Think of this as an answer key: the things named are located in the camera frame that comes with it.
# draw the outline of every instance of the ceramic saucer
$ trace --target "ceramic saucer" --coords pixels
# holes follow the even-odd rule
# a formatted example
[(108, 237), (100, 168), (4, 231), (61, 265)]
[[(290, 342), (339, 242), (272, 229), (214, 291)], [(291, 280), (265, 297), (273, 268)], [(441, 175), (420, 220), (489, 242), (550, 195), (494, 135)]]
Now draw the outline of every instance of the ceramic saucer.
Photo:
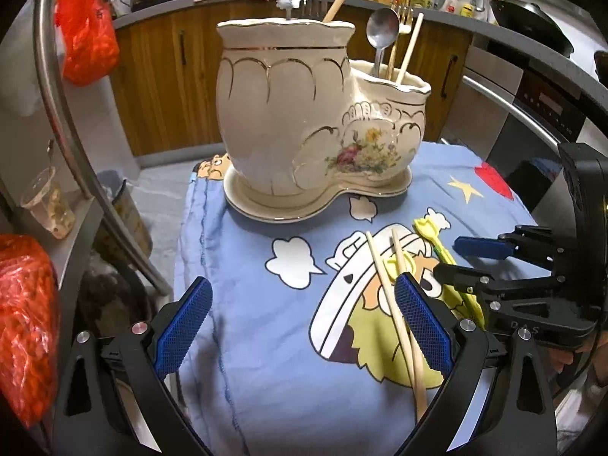
[(246, 196), (243, 180), (233, 166), (224, 175), (226, 200), (243, 216), (265, 223), (293, 223), (309, 219), (324, 210), (338, 195), (352, 193), (370, 197), (393, 197), (407, 190), (412, 182), (412, 171), (407, 167), (402, 173), (391, 178), (382, 187), (364, 187), (352, 181), (341, 181), (327, 189), (311, 204), (294, 208), (268, 207), (252, 201)]

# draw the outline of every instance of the cartoon print tablecloth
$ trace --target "cartoon print tablecloth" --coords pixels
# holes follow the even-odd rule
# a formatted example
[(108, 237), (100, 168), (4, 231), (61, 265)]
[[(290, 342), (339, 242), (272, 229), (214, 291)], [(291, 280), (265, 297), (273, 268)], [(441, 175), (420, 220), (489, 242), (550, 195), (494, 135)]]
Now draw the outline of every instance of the cartoon print tablecloth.
[[(460, 146), (424, 142), (405, 195), (343, 195), (289, 225), (230, 208), (221, 182), (229, 163), (216, 156), (193, 173), (177, 248), (176, 298), (196, 276), (214, 287), (180, 368), (194, 429), (217, 456), (393, 455), (414, 427), (413, 395), (364, 232), (388, 258), (394, 226), (422, 288), (441, 298), (437, 257), (415, 218), (433, 218), (448, 249), (457, 236), (495, 238), (533, 219)], [(454, 257), (510, 279), (542, 274), (518, 261)], [(441, 382), (427, 367), (429, 399)]]

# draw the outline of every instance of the red plastic bag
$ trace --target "red plastic bag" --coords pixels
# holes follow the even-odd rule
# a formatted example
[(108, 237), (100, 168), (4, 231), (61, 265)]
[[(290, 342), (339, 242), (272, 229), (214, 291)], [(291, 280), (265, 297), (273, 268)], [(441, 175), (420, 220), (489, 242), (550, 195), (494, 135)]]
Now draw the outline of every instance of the red plastic bag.
[(63, 76), (88, 86), (118, 64), (120, 50), (105, 0), (57, 0), (55, 23), (66, 45)]
[(40, 244), (0, 234), (0, 391), (28, 428), (57, 392), (57, 295), (53, 264)]

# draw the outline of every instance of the gray floor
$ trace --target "gray floor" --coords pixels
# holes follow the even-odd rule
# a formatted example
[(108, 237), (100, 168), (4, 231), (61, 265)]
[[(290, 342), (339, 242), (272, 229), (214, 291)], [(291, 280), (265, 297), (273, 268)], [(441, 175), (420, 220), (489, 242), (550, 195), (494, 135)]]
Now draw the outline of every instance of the gray floor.
[(185, 161), (143, 169), (131, 190), (152, 236), (150, 261), (171, 286), (184, 199), (195, 164)]

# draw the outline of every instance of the cartoon hat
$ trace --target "cartoon hat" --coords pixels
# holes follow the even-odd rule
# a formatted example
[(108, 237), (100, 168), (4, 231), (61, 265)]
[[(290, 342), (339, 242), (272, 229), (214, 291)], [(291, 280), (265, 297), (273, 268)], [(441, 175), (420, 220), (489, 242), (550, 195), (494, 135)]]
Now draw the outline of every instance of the cartoon hat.
[[(405, 226), (393, 224), (374, 235), (374, 243), (383, 259), (393, 254), (392, 228), (396, 229), (401, 248), (404, 250), (414, 255), (421, 253), (425, 257), (433, 255), (430, 243)], [(317, 353), (329, 359), (357, 300), (376, 274), (376, 268), (366, 236), (361, 231), (355, 231), (342, 240), (333, 257), (325, 262), (336, 269), (338, 274), (329, 285), (312, 318), (310, 339)]]

